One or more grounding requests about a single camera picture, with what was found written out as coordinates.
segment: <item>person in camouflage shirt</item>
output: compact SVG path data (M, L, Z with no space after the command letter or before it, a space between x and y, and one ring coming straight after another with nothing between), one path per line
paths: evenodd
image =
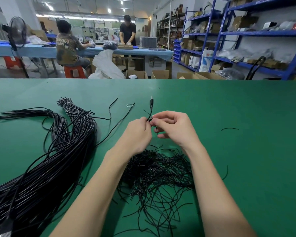
M77 48L84 50L87 47L93 47L93 43L81 44L79 40L72 35L71 24L65 20L57 22L59 34L56 38L57 63L61 66L75 67L81 66L88 75L91 74L91 63L88 59L82 58L77 54Z

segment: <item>black t-shirt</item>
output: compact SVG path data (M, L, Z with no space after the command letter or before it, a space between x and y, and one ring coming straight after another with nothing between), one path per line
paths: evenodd
M120 32L122 32L124 34L124 43L126 44L131 36L132 36L132 32L136 33L136 25L134 23L130 23L129 26L126 26L125 23L122 23L120 26ZM136 46L136 39L134 38L134 40L132 41L132 45Z

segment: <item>red plastic stool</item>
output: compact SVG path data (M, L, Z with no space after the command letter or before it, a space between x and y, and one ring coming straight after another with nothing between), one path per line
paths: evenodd
M83 68L81 66L75 66L75 67L64 67L65 69L65 76L66 78L75 78L74 74L73 74L73 70L77 70L78 71L78 77L76 78L86 78L85 73L83 72Z
M15 61L12 61L10 56L4 56L3 58L4 58L4 61L6 62L6 66L8 69L10 69L11 67L14 67L14 66L18 66L18 67L22 68L21 61L19 58L15 57Z

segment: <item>black hair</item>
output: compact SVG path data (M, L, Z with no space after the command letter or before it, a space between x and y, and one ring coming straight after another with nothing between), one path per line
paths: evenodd
M124 16L124 21L128 21L128 22L130 22L130 15L125 15L125 16Z
M60 33L66 33L68 34L71 29L71 24L65 20L59 20L57 22L58 31Z

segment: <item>cable bundle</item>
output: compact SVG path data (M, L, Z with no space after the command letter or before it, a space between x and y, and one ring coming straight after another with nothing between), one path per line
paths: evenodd
M7 111L0 116L0 120L34 116L54 119L47 133L51 133L52 143L48 150L44 147L45 154L37 158L23 175L0 185L0 234L12 231L13 237L39 236L67 204L81 181L81 172L95 147L97 124L90 115L92 112L75 106L71 99L63 98L58 105L70 117L72 131L68 130L69 125L63 116L46 108ZM45 159L31 169L43 157Z
M126 193L127 190L122 191L123 188L130 189L130 193ZM140 212L143 212L146 216L145 221L157 229L157 234L148 228L141 229L139 217L138 229L126 231L140 230L160 236L160 231L170 230L171 236L173 236L172 230L176 226L173 225L172 220L180 221L178 209L183 205L191 204L186 203L178 206L178 202L185 191L194 189L191 165L184 155L174 152L173 157L167 157L154 151L145 150L141 154L133 156L127 164L117 191L124 200L125 197L131 197L132 200L134 196L138 196L140 207L138 211L130 215L138 213L140 216ZM155 219L148 210L157 211L160 218Z

